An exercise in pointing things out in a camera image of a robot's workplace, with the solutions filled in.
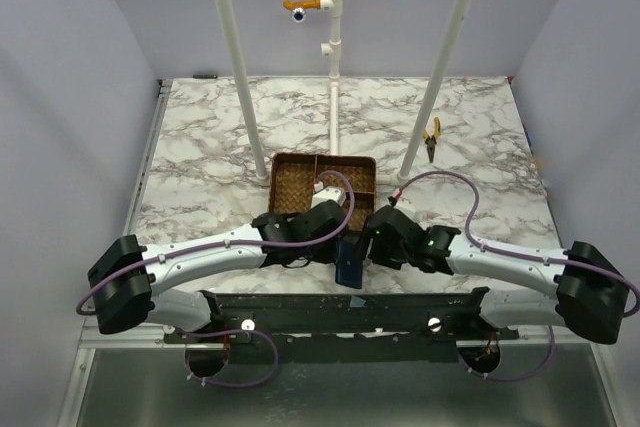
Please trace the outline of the blue leather card holder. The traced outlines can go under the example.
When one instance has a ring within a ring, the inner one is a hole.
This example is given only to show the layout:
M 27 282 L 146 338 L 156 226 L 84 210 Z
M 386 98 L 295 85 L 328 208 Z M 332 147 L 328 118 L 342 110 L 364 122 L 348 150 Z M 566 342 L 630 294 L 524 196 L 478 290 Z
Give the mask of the blue leather card holder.
M 363 263 L 358 256 L 357 247 L 347 241 L 336 244 L 335 251 L 336 284 L 352 289 L 361 289 L 363 282 Z

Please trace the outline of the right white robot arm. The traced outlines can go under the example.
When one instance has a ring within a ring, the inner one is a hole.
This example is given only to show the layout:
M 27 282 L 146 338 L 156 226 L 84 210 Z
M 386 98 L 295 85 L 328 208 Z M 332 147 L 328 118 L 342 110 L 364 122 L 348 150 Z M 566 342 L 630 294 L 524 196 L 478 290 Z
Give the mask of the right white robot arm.
M 401 209 L 385 206 L 369 215 L 356 243 L 360 260 L 425 273 L 494 278 L 517 285 L 491 291 L 464 309 L 460 326 L 480 339 L 495 327 L 558 325 L 594 343 L 617 342 L 629 289 L 620 272 L 593 245 L 536 251 L 500 242 L 471 242 L 459 229 L 423 229 Z

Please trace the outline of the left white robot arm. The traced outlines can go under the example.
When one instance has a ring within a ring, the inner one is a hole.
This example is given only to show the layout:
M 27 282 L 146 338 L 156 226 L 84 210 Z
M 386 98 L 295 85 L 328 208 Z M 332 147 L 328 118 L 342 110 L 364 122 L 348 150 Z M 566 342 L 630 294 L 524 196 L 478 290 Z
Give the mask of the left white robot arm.
M 166 312 L 169 322 L 201 342 L 214 340 L 222 327 L 202 295 L 185 303 L 195 310 L 185 321 L 165 294 L 203 277 L 235 270 L 288 267 L 306 260 L 331 263 L 334 244 L 348 230 L 351 209 L 324 200 L 309 211 L 287 217 L 266 213 L 229 232 L 173 246 L 141 246 L 134 234 L 115 240 L 87 273 L 90 290 L 76 313 L 95 316 L 104 335 L 132 329 L 152 314 Z

